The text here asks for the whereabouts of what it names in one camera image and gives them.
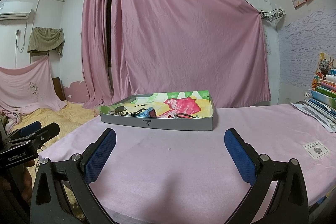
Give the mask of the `person's left hand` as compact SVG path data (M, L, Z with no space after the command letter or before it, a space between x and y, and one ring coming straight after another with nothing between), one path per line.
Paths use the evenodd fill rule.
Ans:
M32 167L35 165L35 161L31 160L28 161L24 164L24 169L23 169L23 174L20 176L20 178L23 180L23 191L22 191L22 198L30 203L31 202L31 197L33 193L33 179L28 171L28 167ZM2 190L11 190L11 185L10 183L1 178L1 189Z

